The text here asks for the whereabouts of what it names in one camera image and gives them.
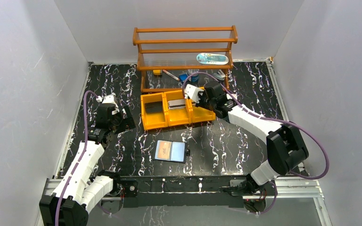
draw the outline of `gray wall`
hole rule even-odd
[[[328,150],[320,183],[332,223],[362,225],[362,1],[306,0],[274,62],[290,119]],[[308,148],[317,175],[324,160]]]
[[[54,1],[0,1],[0,226],[35,224],[87,68]]]
[[[88,61],[137,62],[134,27],[236,25],[234,59],[274,56],[303,0],[55,0]]]

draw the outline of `black marble table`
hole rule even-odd
[[[147,76],[147,86],[177,87],[179,83],[164,75]],[[204,76],[200,83],[210,81]],[[278,100],[265,62],[234,63],[229,77],[230,90],[238,100],[266,117],[282,119]],[[140,102],[141,74],[136,65],[92,65],[86,90],[104,96],[115,93],[122,105],[128,105],[137,128],[118,134],[98,161],[94,173],[101,169],[119,172],[122,176],[220,176],[245,175],[266,160],[264,143],[246,130],[216,119],[213,122],[182,125],[144,131]],[[97,102],[89,98],[88,118],[93,119]],[[71,144],[58,176],[63,176],[74,159],[84,123],[81,105]],[[152,159],[157,140],[185,141],[191,150],[185,164]]]

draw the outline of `wooden shelf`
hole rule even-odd
[[[134,46],[138,46],[137,69],[142,72],[142,92],[164,92],[167,89],[146,89],[144,80],[146,71],[186,70],[186,69],[221,69],[226,74],[228,88],[228,70],[232,69],[231,46],[238,42],[236,27],[178,27],[178,28],[135,28],[132,37]],[[182,43],[226,43],[226,48],[180,48]],[[143,49],[145,45],[168,44],[169,48]],[[196,60],[198,53],[216,53],[226,55],[229,62],[225,65],[205,65]]]

